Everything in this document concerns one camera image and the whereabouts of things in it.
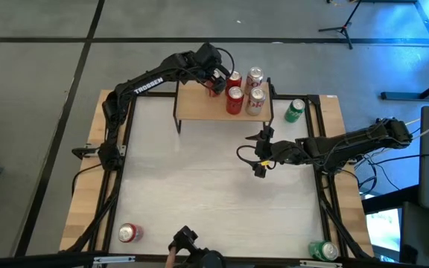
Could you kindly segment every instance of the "tripod stand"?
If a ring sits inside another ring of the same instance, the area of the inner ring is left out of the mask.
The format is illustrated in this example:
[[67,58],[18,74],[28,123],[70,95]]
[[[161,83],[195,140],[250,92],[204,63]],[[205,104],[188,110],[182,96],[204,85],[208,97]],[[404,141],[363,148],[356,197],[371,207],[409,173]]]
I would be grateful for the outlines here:
[[351,24],[350,20],[354,16],[354,13],[355,13],[355,11],[357,11],[357,8],[358,8],[358,6],[360,5],[361,2],[362,2],[362,0],[357,0],[357,4],[355,5],[354,10],[352,11],[352,13],[350,13],[349,18],[347,19],[347,21],[346,21],[346,23],[344,25],[342,25],[340,27],[319,29],[319,32],[323,32],[323,31],[336,31],[336,32],[339,32],[339,33],[343,34],[347,38],[347,42],[349,43],[349,48],[353,49],[353,47],[352,47],[352,41],[350,40],[349,33],[347,32],[347,27],[350,26],[350,24]]

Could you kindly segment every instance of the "gray concrete floor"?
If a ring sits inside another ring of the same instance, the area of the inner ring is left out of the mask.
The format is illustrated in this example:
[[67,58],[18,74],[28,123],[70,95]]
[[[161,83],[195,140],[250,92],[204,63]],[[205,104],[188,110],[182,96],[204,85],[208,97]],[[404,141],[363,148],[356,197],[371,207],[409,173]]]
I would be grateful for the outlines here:
[[[340,26],[353,8],[309,1],[106,1],[96,36],[104,37],[333,37],[318,28]],[[429,0],[421,0],[429,16]],[[96,0],[0,0],[0,36],[85,36]],[[354,38],[429,38],[412,4],[359,7]],[[28,254],[56,252],[70,205],[71,180],[80,161],[70,151],[84,145],[101,89],[156,67],[168,55],[200,44],[93,44],[83,70],[54,171]],[[412,121],[429,103],[383,101],[382,91],[421,92],[429,87],[429,45],[216,44],[237,69],[261,66],[278,92],[338,95],[347,130],[378,117]],[[0,257],[11,254],[71,85],[82,44],[0,44]],[[156,90],[174,90],[166,83]],[[412,124],[414,131],[419,124]],[[418,153],[408,149],[378,157]],[[385,163],[400,188],[418,182],[418,159]],[[368,167],[358,171],[370,176]],[[382,175],[375,189],[393,191]]]

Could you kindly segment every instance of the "black floor line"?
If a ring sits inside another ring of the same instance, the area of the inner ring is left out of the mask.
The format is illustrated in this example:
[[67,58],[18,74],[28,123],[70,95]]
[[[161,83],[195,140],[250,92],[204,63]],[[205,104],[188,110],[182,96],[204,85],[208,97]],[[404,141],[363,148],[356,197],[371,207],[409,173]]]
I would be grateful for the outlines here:
[[[0,37],[3,43],[284,43],[346,44],[342,38],[287,37]],[[353,44],[429,45],[428,38],[353,38]]]
[[[92,38],[95,34],[95,30],[98,25],[98,21],[101,17],[102,8],[104,7],[104,0],[99,0],[97,8],[95,9],[95,14],[92,19],[92,24],[90,25],[89,32],[87,34],[87,39]],[[63,106],[63,111],[57,122],[57,128],[52,138],[51,146],[47,156],[45,157],[45,163],[42,167],[42,172],[37,183],[36,193],[34,194],[33,201],[31,203],[31,208],[29,209],[28,216],[26,217],[25,224],[22,228],[22,233],[14,253],[15,257],[24,256],[31,242],[31,236],[36,226],[37,218],[39,216],[39,211],[44,200],[45,192],[49,185],[49,180],[51,179],[52,170],[54,168],[54,163],[56,162],[57,153],[59,152],[60,144],[63,140],[64,132],[66,131],[67,121],[71,113],[72,105],[74,104],[75,95],[77,94],[77,88],[79,87],[80,79],[84,67],[86,65],[87,57],[89,56],[90,42],[85,42],[82,48],[82,53],[80,54],[77,67],[75,69],[74,77],[72,80],[71,88],[66,98],[66,102]]]

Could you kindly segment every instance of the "soda can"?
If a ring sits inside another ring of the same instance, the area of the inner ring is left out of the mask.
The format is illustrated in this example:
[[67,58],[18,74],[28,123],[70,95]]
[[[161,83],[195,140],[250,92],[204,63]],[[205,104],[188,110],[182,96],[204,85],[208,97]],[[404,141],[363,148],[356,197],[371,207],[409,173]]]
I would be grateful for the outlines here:
[[286,113],[284,114],[284,118],[289,123],[294,123],[301,117],[302,112],[304,112],[305,109],[305,103],[303,100],[293,100],[289,107],[286,110]]
[[249,96],[251,94],[252,89],[261,85],[263,77],[264,73],[261,68],[252,67],[247,73],[246,85],[244,86],[244,94]]
[[339,257],[337,247],[328,241],[314,241],[309,243],[309,253],[320,261],[335,261]]
[[237,115],[243,107],[244,94],[239,86],[233,86],[228,91],[226,98],[226,111],[232,115]]
[[246,112],[248,115],[259,115],[261,113],[264,101],[266,100],[266,94],[262,88],[256,87],[251,90],[250,98],[247,101]]
[[[217,70],[213,71],[213,76],[214,78],[219,78],[220,77],[220,72]],[[206,88],[206,94],[208,94],[209,97],[217,97],[219,96],[219,94],[216,94],[216,92],[213,91],[213,89],[211,89],[214,84],[213,82],[211,82],[210,80],[205,82],[205,86],[207,86]]]
[[125,223],[118,230],[118,239],[123,243],[138,241],[143,237],[143,228],[132,223]]
[[224,90],[225,93],[226,93],[226,96],[228,96],[229,90],[233,86],[241,87],[242,80],[243,80],[242,76],[237,71],[234,71],[231,74],[231,77],[229,77],[228,79],[226,79],[226,88]]

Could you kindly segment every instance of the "white cable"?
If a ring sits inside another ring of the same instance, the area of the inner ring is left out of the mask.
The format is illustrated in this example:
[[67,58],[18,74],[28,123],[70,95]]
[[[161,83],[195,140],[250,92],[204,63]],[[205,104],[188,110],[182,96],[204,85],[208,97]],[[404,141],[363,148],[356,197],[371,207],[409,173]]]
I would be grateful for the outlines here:
[[[415,138],[412,138],[412,140],[411,140],[411,141],[414,141],[414,140],[416,140],[416,139],[420,138],[421,136],[423,136],[423,135],[424,135],[424,134],[426,134],[426,133],[429,133],[429,129],[425,130],[424,132],[422,132],[420,135],[416,136]],[[388,149],[386,149],[386,150],[384,150],[384,151],[382,151],[382,152],[379,152],[379,153],[377,153],[377,154],[375,154],[375,155],[372,155],[371,157],[378,156],[378,155],[380,155],[380,154],[382,154],[382,153],[388,152],[389,150],[392,150],[392,148],[388,148]]]
[[415,122],[420,121],[420,119],[421,119],[421,118],[415,119],[415,120],[413,120],[413,121],[411,121],[411,122],[406,123],[405,125],[406,125],[406,126],[408,126],[409,124],[413,124],[413,123],[415,123]]
[[413,121],[411,121],[411,122],[406,123],[405,125],[407,125],[407,126],[408,126],[409,124],[413,124],[413,123],[415,123],[415,122],[420,121],[420,119],[422,119],[422,118],[415,119],[415,120],[413,120]]

